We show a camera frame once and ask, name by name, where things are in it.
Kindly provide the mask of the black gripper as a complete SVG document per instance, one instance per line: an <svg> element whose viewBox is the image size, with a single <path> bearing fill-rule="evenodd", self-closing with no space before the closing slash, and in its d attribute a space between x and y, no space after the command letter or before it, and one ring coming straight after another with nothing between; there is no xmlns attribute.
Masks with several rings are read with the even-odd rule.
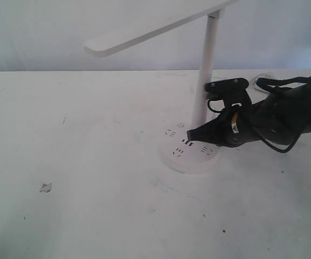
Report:
<svg viewBox="0 0 311 259"><path fill-rule="evenodd" d="M189 141L229 148L262 141L276 143L276 102L224 101L218 117L187 131Z"/></svg>

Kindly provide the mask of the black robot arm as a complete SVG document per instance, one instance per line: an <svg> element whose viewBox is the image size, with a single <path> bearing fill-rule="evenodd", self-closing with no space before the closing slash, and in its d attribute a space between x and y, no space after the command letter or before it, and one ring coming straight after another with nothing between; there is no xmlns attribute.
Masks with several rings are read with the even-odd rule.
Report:
<svg viewBox="0 0 311 259"><path fill-rule="evenodd" d="M287 153L302 134L311 133L311 76L258 78L256 85L268 96L252 103L245 78L206 83L207 103L221 100L224 107L216 112L217 118L187 131L188 140L229 148L261 141Z"/></svg>

